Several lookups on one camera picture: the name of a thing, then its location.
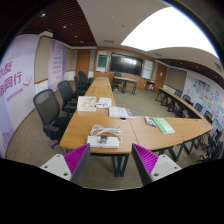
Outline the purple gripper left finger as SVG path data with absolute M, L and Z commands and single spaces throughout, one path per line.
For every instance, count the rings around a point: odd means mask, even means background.
M 79 184 L 90 156 L 90 145 L 80 146 L 65 155 L 56 154 L 41 166 L 48 171 L 72 183 Z

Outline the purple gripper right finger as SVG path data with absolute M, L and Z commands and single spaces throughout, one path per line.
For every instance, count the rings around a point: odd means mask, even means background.
M 167 155 L 157 155 L 137 144 L 132 144 L 132 156 L 143 185 L 181 170 L 181 167 Z

